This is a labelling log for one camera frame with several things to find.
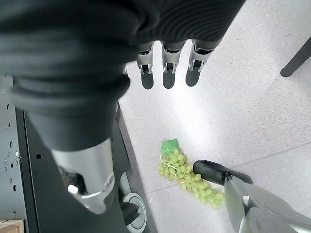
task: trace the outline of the grape bunch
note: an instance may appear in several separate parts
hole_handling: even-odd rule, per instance
[[[187,157],[176,147],[169,151],[161,150],[161,164],[158,166],[160,176],[166,176],[169,181],[177,180],[182,190],[192,192],[202,203],[210,203],[213,209],[217,209],[225,199],[224,194],[213,190],[201,178],[201,174],[195,174],[192,164],[187,164]]]

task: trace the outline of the white tile floor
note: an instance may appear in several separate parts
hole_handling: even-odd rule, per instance
[[[151,90],[128,65],[121,108],[160,233],[233,232],[225,208],[213,211],[159,177],[161,141],[174,137],[191,161],[236,167],[311,216],[311,60],[290,78],[279,74],[311,36],[310,9],[309,0],[248,0],[195,87],[185,83],[189,41],[171,90],[162,85],[159,42]]]

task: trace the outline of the wooden crate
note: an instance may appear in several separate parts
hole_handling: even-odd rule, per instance
[[[0,233],[24,233],[24,220],[0,220]]]

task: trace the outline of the black chair leg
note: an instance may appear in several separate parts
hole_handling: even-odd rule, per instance
[[[311,56],[311,37],[292,60],[281,70],[283,77],[290,77]]]

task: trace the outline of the floor tile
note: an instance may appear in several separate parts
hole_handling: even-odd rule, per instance
[[[159,233],[234,233],[224,205],[214,210],[179,186],[147,194]]]
[[[247,173],[255,185],[288,202],[311,217],[311,143],[299,148],[235,167]]]

